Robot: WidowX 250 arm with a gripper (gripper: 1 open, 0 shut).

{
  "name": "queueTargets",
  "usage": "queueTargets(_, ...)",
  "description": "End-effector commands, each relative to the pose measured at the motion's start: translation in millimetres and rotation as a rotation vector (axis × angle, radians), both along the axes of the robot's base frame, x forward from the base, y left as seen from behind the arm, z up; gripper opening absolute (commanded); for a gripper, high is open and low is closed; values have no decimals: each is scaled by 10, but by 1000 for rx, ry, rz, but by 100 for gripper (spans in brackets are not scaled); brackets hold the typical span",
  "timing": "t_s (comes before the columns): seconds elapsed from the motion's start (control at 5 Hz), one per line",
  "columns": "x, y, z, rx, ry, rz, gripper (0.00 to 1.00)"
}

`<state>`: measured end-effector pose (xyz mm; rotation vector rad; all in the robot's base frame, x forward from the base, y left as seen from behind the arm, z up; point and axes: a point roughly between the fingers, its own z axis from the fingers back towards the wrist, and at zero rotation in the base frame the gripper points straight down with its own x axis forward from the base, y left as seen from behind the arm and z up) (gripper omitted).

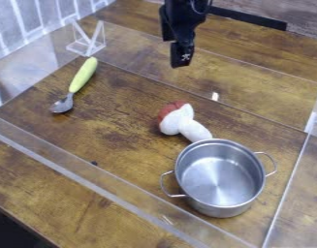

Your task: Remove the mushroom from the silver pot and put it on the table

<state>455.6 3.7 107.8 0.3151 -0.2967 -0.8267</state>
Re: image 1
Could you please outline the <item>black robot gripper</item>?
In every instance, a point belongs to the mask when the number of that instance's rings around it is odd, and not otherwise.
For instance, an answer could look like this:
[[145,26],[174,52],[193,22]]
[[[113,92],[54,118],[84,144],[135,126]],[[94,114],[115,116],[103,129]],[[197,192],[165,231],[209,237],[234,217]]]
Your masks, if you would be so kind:
[[194,30],[205,22],[212,0],[165,0],[159,7],[162,39],[172,43],[172,67],[190,64],[194,53]]

